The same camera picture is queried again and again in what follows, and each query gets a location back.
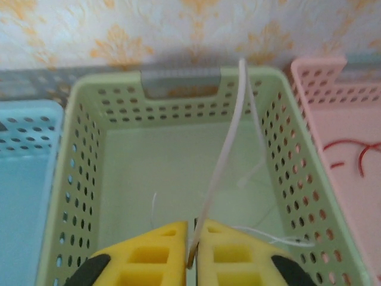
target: black rubber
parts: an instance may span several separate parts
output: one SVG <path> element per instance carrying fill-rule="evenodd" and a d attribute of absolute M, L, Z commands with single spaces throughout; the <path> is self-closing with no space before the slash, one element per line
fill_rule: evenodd
<path fill-rule="evenodd" d="M 92 286 L 102 274 L 111 256 L 100 254 L 84 262 L 81 267 L 66 281 L 64 286 Z"/>
<path fill-rule="evenodd" d="M 297 262 L 280 255 L 274 255 L 271 259 L 288 286 L 316 286 Z"/>

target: green plastic basket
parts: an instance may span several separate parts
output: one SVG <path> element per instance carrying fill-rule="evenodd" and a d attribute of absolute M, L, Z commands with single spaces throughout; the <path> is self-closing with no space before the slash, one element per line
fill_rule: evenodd
<path fill-rule="evenodd" d="M 237 181 L 260 159 L 249 100 L 210 217 L 299 236 L 314 248 L 288 249 L 317 284 L 369 285 L 364 265 L 288 81 L 276 69 L 249 76 L 267 146 L 267 166 L 244 188 Z M 201 98 L 148 98 L 154 87 L 217 85 Z M 190 221 L 200 211 L 229 128 L 238 69 L 129 72 L 87 76 L 71 92 L 37 285 L 63 285 L 96 250 L 149 231 Z M 195 280 L 188 273 L 188 285 Z"/>

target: yellow sponge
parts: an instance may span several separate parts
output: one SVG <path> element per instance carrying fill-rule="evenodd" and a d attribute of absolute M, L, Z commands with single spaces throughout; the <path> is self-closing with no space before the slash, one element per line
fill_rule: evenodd
<path fill-rule="evenodd" d="M 213 220 L 206 220 L 198 245 L 198 286 L 287 286 L 274 266 L 287 252 Z"/>
<path fill-rule="evenodd" d="M 185 286 L 187 222 L 171 223 L 104 248 L 111 256 L 93 286 Z"/>

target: plastic basket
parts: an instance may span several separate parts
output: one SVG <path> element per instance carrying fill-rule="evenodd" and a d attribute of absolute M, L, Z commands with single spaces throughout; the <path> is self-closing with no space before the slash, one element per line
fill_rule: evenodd
<path fill-rule="evenodd" d="M 267 67 L 250 68 L 249 76 L 268 146 L 267 166 L 244 188 L 237 187 L 237 180 L 260 159 L 246 100 L 210 217 L 278 236 L 317 240 L 314 249 L 290 249 L 315 281 L 326 283 L 329 273 L 336 271 L 350 275 L 354 285 L 367 285 L 288 81 Z M 210 81 L 218 85 L 217 94 L 210 97 L 145 96 L 153 86 L 192 88 L 210 86 Z M 185 219 L 192 230 L 229 127 L 237 88 L 238 69 L 230 67 L 111 73 L 79 80 L 67 109 L 38 285 L 62 285 L 97 249 L 150 230 L 155 192 L 155 225 Z M 319 218 L 320 210 L 325 220 Z M 334 240 L 329 240 L 328 231 Z M 323 254 L 331 257 L 329 264 Z M 194 273 L 188 273 L 187 280 L 193 285 Z"/>
<path fill-rule="evenodd" d="M 2 285 L 33 285 L 63 118 L 54 101 L 0 102 Z"/>
<path fill-rule="evenodd" d="M 358 159 L 364 146 L 340 144 L 324 150 L 338 139 L 381 140 L 381 82 L 340 81 L 346 65 L 343 57 L 297 59 L 291 65 L 293 87 L 355 243 L 377 281 L 381 275 L 380 156 L 364 156 L 362 178 Z M 331 166 L 338 161 L 345 164 Z"/>

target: white wire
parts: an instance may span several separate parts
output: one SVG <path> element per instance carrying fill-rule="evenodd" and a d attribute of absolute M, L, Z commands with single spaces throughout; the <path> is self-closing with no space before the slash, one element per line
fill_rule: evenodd
<path fill-rule="evenodd" d="M 265 237 L 271 238 L 273 241 L 270 242 L 270 243 L 279 242 L 279 243 L 284 243 L 284 244 L 287 244 L 287 245 L 292 245 L 292 246 L 297 246 L 297 247 L 314 247 L 315 246 L 314 243 L 309 242 L 309 241 L 307 241 L 307 240 L 305 240 L 303 238 L 298 238 L 298 237 L 279 238 L 279 237 L 275 237 L 274 235 L 267 234 L 266 232 L 259 231 L 259 230 L 255 229 L 255 228 L 249 228 L 248 226 L 232 226 L 232 228 L 238 229 L 238 230 L 241 230 L 241 231 L 254 232 L 256 234 L 260 234 L 260 235 L 263 235 Z"/>
<path fill-rule="evenodd" d="M 266 162 L 266 148 L 265 148 L 265 145 L 264 145 L 263 134 L 262 134 L 261 126 L 260 126 L 259 119 L 258 119 L 258 111 L 257 111 L 257 107 L 255 105 L 254 94 L 253 94 L 253 91 L 252 91 L 252 86 L 251 86 L 251 82 L 250 82 L 250 77 L 249 77 L 249 72 L 248 72 L 247 66 L 245 66 L 245 75 L 246 75 L 246 78 L 247 78 L 246 92 L 247 92 L 247 94 L 249 96 L 249 99 L 250 99 L 251 116 L 252 116 L 252 119 L 254 121 L 255 130 L 257 131 L 258 140 L 260 142 L 261 159 L 246 175 L 244 175 L 242 178 L 240 178 L 240 180 L 238 180 L 237 186 L 240 187 L 240 188 L 244 188 L 245 185 L 251 179 L 251 177 Z"/>
<path fill-rule="evenodd" d="M 193 241 L 192 241 L 192 244 L 190 245 L 190 249 L 189 249 L 188 257 L 187 257 L 188 268 L 191 268 L 193 265 L 193 258 L 194 258 L 196 248 L 199 242 L 202 227 L 204 226 L 204 222 L 207 218 L 214 193 L 216 192 L 217 187 L 220 183 L 220 179 L 222 177 L 222 174 L 227 162 L 227 158 L 229 156 L 230 150 L 232 149 L 232 145 L 236 136 L 239 120 L 241 119 L 243 102 L 245 100 L 245 88 L 246 88 L 245 66 L 246 66 L 246 61 L 244 59 L 240 59 L 239 60 L 238 94 L 237 94 L 236 105 L 235 105 L 235 109 L 233 113 L 233 118 L 232 118 L 232 121 L 230 122 L 230 127 L 227 132 L 225 142 L 222 146 L 220 156 L 217 160 L 216 167 L 213 171 L 213 175 L 211 177 L 209 188 L 207 191 L 207 196 L 202 206 L 201 214 L 198 216 L 195 232 L 193 235 Z"/>
<path fill-rule="evenodd" d="M 151 204 L 151 229 L 155 228 L 154 213 L 155 213 L 156 196 L 157 196 L 157 192 L 155 192 L 154 197 L 152 198 L 152 204 Z"/>

